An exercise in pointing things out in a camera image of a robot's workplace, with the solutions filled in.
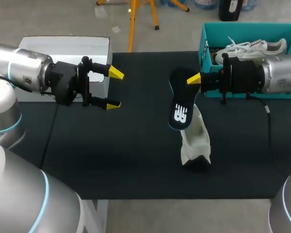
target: shoelace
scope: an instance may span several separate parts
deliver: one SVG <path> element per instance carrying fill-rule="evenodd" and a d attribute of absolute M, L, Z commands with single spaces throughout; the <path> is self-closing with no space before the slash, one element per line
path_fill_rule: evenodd
<path fill-rule="evenodd" d="M 235 53 L 238 53 L 239 51 L 242 51 L 242 50 L 252 51 L 252 49 L 250 48 L 251 47 L 251 43 L 244 42 L 244 43 L 236 45 L 234 40 L 232 40 L 229 36 L 228 36 L 228 38 L 232 41 L 232 44 L 228 45 L 226 47 L 227 51 L 233 51 L 234 50 Z"/>

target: shoe box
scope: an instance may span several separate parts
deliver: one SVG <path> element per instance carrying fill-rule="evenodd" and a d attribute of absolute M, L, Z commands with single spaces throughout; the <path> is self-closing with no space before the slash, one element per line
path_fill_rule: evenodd
<path fill-rule="evenodd" d="M 214 54 L 231 44 L 229 38 L 236 44 L 265 40 L 278 42 L 281 38 L 287 41 L 288 54 L 291 54 L 291 23 L 238 23 L 214 22 L 204 23 L 198 52 L 202 72 L 216 72 L 222 65 L 216 65 Z M 291 99 L 291 94 L 254 94 L 268 99 Z M 207 92 L 207 97 L 220 98 L 218 90 Z M 235 94 L 233 98 L 245 98 L 245 94 Z"/>

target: white sneaker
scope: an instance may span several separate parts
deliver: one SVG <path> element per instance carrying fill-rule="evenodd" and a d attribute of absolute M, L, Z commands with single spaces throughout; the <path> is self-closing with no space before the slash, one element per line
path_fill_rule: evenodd
<path fill-rule="evenodd" d="M 239 60 L 259 60 L 264 56 L 276 56 L 287 53 L 287 42 L 284 38 L 276 43 L 268 43 L 265 40 L 257 40 L 249 43 L 244 42 L 235 44 L 234 40 L 231 45 L 225 49 L 216 52 L 215 61 L 219 65 L 223 65 L 222 54 L 227 53 L 229 57 L 238 57 Z"/>
<path fill-rule="evenodd" d="M 203 155 L 210 162 L 210 139 L 203 117 L 194 104 L 193 118 L 188 128 L 181 131 L 182 147 L 181 160 L 182 165 L 189 160 L 194 160 Z"/>

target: tripod leg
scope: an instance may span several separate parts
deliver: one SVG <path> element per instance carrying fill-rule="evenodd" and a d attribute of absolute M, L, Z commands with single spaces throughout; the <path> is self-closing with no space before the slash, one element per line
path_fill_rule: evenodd
<path fill-rule="evenodd" d="M 105 2 L 105 0 L 98 0 L 98 1 L 96 2 L 96 5 L 97 5 L 97 6 L 102 5 L 104 2 Z"/>
<path fill-rule="evenodd" d="M 153 19 L 154 19 L 155 30 L 158 30 L 160 28 L 159 28 L 159 22 L 157 20 L 154 0 L 150 0 L 150 5 L 151 5 L 151 9 L 152 9 L 152 15 L 153 15 Z"/>
<path fill-rule="evenodd" d="M 174 5 L 180 7 L 182 10 L 184 10 L 185 12 L 189 12 L 190 8 L 187 7 L 186 5 L 183 5 L 182 3 L 178 2 L 177 0 L 170 0 Z"/>
<path fill-rule="evenodd" d="M 136 12 L 136 0 L 132 0 L 131 1 L 131 13 L 130 13 L 130 31 L 129 31 L 128 52 L 132 52 L 132 44 L 133 44 L 133 37 L 134 37 L 135 12 Z"/>

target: insole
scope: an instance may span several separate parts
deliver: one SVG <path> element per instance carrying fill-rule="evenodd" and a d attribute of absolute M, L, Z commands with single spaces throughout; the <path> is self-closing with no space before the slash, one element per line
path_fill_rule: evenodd
<path fill-rule="evenodd" d="M 175 130 L 186 129 L 192 121 L 194 100 L 200 89 L 200 84 L 188 85 L 187 80 L 197 73 L 192 69 L 178 68 L 170 75 L 169 83 L 173 90 L 173 99 L 169 125 Z"/>

